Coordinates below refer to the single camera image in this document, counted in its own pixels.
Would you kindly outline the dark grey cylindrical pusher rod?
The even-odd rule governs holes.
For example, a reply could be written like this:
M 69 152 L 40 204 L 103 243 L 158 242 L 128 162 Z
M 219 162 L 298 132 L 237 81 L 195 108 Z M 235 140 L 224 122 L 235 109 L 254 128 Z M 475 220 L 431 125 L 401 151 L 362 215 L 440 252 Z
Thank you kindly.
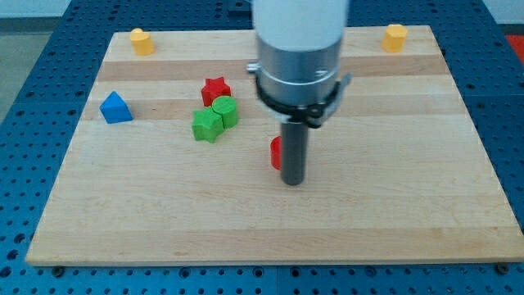
M 294 186 L 305 179 L 309 129 L 302 123 L 281 124 L 281 179 Z

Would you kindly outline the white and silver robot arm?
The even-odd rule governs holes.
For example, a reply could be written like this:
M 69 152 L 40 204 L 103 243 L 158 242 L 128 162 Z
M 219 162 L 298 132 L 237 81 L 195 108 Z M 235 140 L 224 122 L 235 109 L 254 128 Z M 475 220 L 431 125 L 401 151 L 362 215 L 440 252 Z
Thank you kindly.
M 281 123 L 281 179 L 305 179 L 308 137 L 339 107 L 351 76 L 340 77 L 350 0 L 253 0 L 259 100 Z

